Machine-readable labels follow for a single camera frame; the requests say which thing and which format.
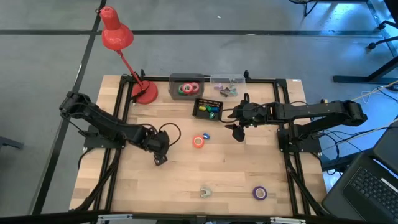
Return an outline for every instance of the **wooden table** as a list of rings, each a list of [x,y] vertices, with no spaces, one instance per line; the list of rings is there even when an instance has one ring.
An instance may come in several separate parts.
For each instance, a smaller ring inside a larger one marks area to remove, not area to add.
[[[103,78],[97,104],[113,112],[120,76]],[[290,101],[305,101],[300,80],[287,80]],[[173,122],[182,130],[178,143],[167,153],[168,161],[154,164],[153,154],[126,145],[121,154],[114,190],[112,211],[134,213],[179,213],[212,215],[292,215],[289,189],[282,153],[279,151],[277,126],[264,125],[245,129],[244,142],[237,142],[232,131],[221,122],[192,117],[192,101],[174,101],[168,93],[168,82],[156,82],[159,96],[149,105],[131,106],[128,123],[150,123],[156,128]],[[211,98],[211,86],[205,84],[203,98]],[[252,102],[274,101],[271,84],[248,83]],[[239,102],[225,102],[232,108]],[[307,123],[301,119],[296,123]],[[170,142],[178,137],[173,126],[166,126]],[[210,140],[201,149],[192,145],[195,135],[208,133]],[[311,154],[301,153],[305,183],[317,201],[326,195],[319,161]],[[79,206],[98,181],[104,149],[94,149],[81,162],[70,208]],[[252,196],[254,187],[262,185],[268,191],[263,201]],[[200,197],[200,187],[213,191],[208,198]],[[105,187],[101,208],[108,188]],[[299,211],[301,196],[296,186]]]

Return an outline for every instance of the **red desk lamp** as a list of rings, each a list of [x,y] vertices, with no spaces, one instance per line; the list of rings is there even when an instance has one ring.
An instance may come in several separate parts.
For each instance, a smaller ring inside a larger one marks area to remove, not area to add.
[[[119,21],[116,10],[112,7],[104,7],[99,11],[99,15],[105,24],[102,31],[102,42],[106,48],[116,51],[127,66],[131,75],[136,79],[138,85],[132,88],[132,96],[136,96],[137,103],[152,103],[157,98],[157,87],[154,82],[141,80],[137,73],[131,68],[121,49],[128,47],[134,40],[130,29]]]

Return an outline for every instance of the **laptop keyboard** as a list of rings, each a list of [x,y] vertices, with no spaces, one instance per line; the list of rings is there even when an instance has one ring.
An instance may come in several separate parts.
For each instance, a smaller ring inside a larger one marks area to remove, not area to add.
[[[364,197],[378,203],[377,206],[394,217],[394,221],[398,218],[398,194],[370,171],[361,169],[350,184]]]

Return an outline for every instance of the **plastic bin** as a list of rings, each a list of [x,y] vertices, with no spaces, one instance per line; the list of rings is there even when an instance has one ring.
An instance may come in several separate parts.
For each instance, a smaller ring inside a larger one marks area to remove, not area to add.
[[[207,111],[199,110],[199,106],[209,105],[211,107],[217,107],[218,113],[215,113],[215,117],[210,119],[210,113]],[[218,121],[218,114],[220,114],[220,119],[222,118],[222,110],[223,110],[223,102],[215,101],[215,100],[206,100],[206,99],[196,99],[195,104],[193,105],[192,116],[201,119],[207,119],[210,121]]]
[[[205,91],[203,81],[205,76],[203,74],[196,73],[173,73],[169,79],[169,93],[173,100],[194,100],[201,98]],[[197,83],[199,90],[196,93],[184,94],[178,91],[180,86],[185,83]]]
[[[241,101],[246,92],[243,75],[212,75],[210,85],[211,99],[217,101]]]

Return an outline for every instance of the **lamp base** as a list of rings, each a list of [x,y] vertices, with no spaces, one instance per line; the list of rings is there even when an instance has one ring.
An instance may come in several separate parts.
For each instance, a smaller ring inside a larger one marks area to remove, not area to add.
[[[137,103],[149,104],[155,101],[157,98],[156,84],[154,82],[144,80],[142,81],[142,87],[145,90],[145,93],[137,97]],[[132,88],[131,96],[136,96],[140,92],[141,87],[138,84],[135,84]]]

